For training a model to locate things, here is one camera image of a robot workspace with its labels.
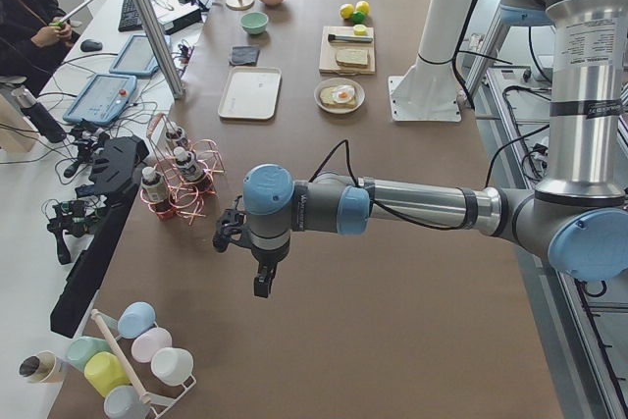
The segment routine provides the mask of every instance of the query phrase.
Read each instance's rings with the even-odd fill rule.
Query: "computer mouse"
[[[102,49],[102,43],[95,39],[86,39],[81,42],[80,50],[83,53],[89,53],[91,51],[100,51]]]

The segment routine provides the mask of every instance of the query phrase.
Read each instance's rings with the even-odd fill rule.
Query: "cutting board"
[[[324,26],[323,37],[321,38],[321,58],[318,63],[318,69],[321,73],[331,74],[369,74],[375,73],[375,31],[371,27],[366,28],[366,34],[373,36],[371,43],[350,43],[345,41],[329,42],[327,37],[330,33],[353,35],[352,26]],[[366,49],[369,52],[369,67],[365,69],[350,68],[340,66],[336,62],[336,52],[339,49]]]

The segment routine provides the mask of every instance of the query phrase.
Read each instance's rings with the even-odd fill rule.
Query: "mug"
[[[150,370],[169,387],[180,385],[192,374],[194,359],[183,348],[165,347],[150,361]]]
[[[66,375],[66,362],[53,352],[44,350],[25,360],[20,367],[20,374],[29,383],[62,382]]]
[[[173,338],[164,328],[151,328],[133,341],[131,355],[139,363],[148,363],[164,347],[172,347]]]
[[[109,344],[104,339],[81,336],[72,341],[66,351],[66,359],[77,370],[83,372],[91,357],[98,352],[111,352]]]
[[[103,397],[113,388],[131,383],[118,357],[110,352],[99,352],[91,357],[83,375]]]
[[[135,339],[155,325],[155,310],[144,302],[131,304],[118,320],[118,332],[125,339]]]
[[[144,419],[150,403],[144,404],[134,387],[127,385],[113,388],[105,397],[105,414],[109,419]]]

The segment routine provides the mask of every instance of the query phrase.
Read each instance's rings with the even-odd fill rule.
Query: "person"
[[[79,38],[57,0],[0,0],[0,76],[24,76],[38,95]]]

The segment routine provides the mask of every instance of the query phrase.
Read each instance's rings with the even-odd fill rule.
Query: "brown table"
[[[241,13],[217,0],[185,74],[173,118],[194,138],[218,142],[206,219],[159,222],[137,202],[96,307],[119,315],[145,300],[175,346],[194,355],[198,385],[177,418],[558,418],[562,417],[512,247],[476,232],[434,232],[372,221],[363,236],[292,235],[269,299],[255,298],[256,262],[212,249],[214,221],[252,167],[276,162],[309,178],[341,139],[356,174],[479,188],[487,170],[473,114],[460,124],[394,123],[387,79],[414,62],[429,0],[368,0],[377,73],[356,78],[355,113],[320,110],[313,90],[320,35],[357,0],[259,3],[271,21],[248,37]],[[232,46],[261,46],[260,66],[283,72],[276,117],[222,122],[217,115]],[[345,172],[343,158],[329,168]],[[87,330],[95,333],[90,324]],[[139,368],[150,390],[161,391]],[[50,417],[102,416],[102,398],[71,372]]]

